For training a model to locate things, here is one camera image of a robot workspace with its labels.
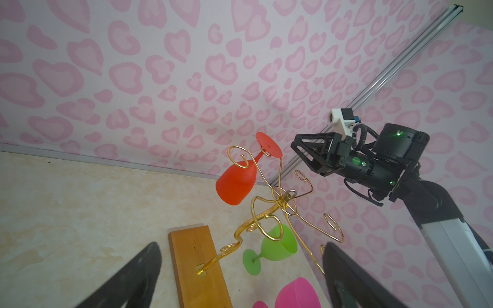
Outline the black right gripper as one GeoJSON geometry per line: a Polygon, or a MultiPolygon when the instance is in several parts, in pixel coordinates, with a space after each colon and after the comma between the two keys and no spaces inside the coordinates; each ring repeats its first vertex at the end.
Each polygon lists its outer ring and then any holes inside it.
{"type": "Polygon", "coordinates": [[[310,170],[323,177],[335,173],[362,186],[376,187],[375,157],[354,151],[346,140],[335,135],[297,134],[291,148],[310,170]]]}

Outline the pink wine glass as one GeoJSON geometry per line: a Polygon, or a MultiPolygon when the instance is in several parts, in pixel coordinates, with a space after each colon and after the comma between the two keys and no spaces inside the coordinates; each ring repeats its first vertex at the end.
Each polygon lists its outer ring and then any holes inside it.
{"type": "Polygon", "coordinates": [[[312,284],[299,277],[280,289],[275,295],[274,307],[321,308],[322,304],[312,284]]]}

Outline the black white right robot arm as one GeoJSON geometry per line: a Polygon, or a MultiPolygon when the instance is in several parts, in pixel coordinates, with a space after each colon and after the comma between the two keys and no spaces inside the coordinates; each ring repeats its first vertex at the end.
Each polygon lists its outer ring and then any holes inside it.
{"type": "Polygon", "coordinates": [[[386,124],[376,140],[355,145],[346,132],[297,135],[291,148],[313,172],[341,176],[351,188],[367,188],[365,199],[382,206],[401,200],[464,307],[492,306],[492,252],[466,222],[442,186],[420,177],[427,133],[386,124]]]}

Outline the red wine glass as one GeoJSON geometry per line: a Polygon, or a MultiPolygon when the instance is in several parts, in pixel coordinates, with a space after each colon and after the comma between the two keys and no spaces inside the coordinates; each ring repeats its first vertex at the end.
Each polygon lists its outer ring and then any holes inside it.
{"type": "Polygon", "coordinates": [[[232,166],[216,181],[216,192],[226,204],[239,205],[253,189],[258,174],[264,180],[263,173],[258,166],[258,162],[263,156],[282,160],[282,150],[271,137],[263,132],[258,132],[256,139],[261,149],[256,156],[241,146],[231,146],[227,150],[232,166]],[[249,158],[242,154],[241,160],[235,161],[231,155],[233,149],[244,151],[249,158]]]}

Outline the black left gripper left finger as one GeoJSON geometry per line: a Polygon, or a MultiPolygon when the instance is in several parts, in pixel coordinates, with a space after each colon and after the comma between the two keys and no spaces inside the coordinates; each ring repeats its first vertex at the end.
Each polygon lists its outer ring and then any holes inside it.
{"type": "Polygon", "coordinates": [[[150,307],[161,266],[159,245],[151,242],[78,307],[150,307]]]}

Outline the green wine glass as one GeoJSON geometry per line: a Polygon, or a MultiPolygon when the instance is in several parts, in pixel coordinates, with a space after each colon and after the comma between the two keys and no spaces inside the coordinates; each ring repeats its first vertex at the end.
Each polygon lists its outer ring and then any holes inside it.
{"type": "Polygon", "coordinates": [[[243,265],[246,271],[257,276],[261,272],[261,261],[264,258],[269,261],[277,262],[285,260],[298,251],[298,244],[295,234],[286,224],[281,225],[283,235],[280,241],[272,241],[267,237],[261,244],[261,251],[257,254],[254,250],[247,249],[243,253],[243,265]]]}

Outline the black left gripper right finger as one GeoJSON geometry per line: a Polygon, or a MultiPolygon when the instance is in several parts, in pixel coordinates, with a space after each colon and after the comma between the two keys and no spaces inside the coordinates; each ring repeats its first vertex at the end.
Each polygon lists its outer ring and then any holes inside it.
{"type": "Polygon", "coordinates": [[[333,307],[405,307],[334,243],[323,253],[323,269],[333,307]]]}

